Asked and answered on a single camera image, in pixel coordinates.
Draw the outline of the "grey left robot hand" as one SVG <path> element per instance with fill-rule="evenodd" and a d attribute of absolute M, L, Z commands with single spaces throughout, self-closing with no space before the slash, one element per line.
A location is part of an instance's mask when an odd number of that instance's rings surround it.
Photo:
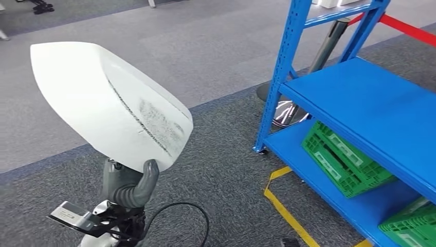
<path fill-rule="evenodd" d="M 111 158 L 103 168 L 102 195 L 125 208 L 141 208 L 150 200 L 159 177 L 154 159 L 143 164 L 142 172 L 133 170 Z"/>

